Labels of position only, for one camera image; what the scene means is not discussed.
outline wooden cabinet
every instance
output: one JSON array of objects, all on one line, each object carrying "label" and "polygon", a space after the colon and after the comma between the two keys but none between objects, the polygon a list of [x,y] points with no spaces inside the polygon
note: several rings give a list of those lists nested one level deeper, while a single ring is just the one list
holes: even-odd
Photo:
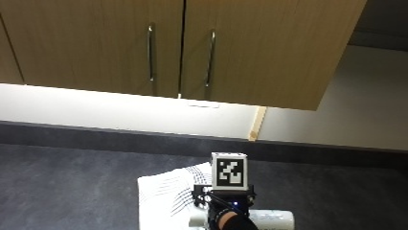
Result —
[{"label": "wooden cabinet", "polygon": [[177,97],[182,0],[0,0],[0,12],[27,84]]},{"label": "wooden cabinet", "polygon": [[162,97],[179,85],[185,99],[315,110],[364,1],[0,0],[0,11],[28,84]]},{"label": "wooden cabinet", "polygon": [[23,83],[17,70],[12,45],[5,33],[3,19],[0,18],[0,83]]},{"label": "wooden cabinet", "polygon": [[187,0],[182,96],[315,110],[363,6],[364,0]]}]

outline white towel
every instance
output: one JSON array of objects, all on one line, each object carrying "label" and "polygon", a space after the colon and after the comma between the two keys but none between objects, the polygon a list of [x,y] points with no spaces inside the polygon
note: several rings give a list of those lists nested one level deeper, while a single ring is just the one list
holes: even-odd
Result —
[{"label": "white towel", "polygon": [[211,184],[209,163],[138,178],[139,229],[185,230],[194,207],[194,184]]}]

